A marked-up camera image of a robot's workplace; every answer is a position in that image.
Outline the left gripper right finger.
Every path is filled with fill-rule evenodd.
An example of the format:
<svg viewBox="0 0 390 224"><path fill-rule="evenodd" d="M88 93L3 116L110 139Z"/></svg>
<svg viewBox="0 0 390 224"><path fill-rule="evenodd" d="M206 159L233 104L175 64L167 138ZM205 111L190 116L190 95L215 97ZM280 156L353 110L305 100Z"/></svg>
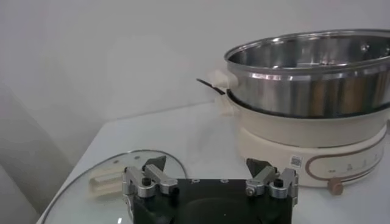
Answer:
<svg viewBox="0 0 390 224"><path fill-rule="evenodd" d="M268 193L275 199L292 200L292 205L298 204L299 175L294 169L285 168L279 172L268 161L253 158L246 159L246 166L252 178L246 180L246 195L257 197Z"/></svg>

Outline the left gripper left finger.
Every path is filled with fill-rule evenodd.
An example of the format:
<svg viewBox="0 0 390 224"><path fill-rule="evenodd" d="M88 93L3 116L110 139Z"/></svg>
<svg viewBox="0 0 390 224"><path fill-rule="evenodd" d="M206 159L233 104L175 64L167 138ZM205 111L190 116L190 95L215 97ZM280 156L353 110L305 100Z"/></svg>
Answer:
<svg viewBox="0 0 390 224"><path fill-rule="evenodd" d="M165 164L166 156L158 156L148 159L141 169L125 167L122 174L123 194L140 198L154 197L157 192L171 195L178 188L179 181L164 173Z"/></svg>

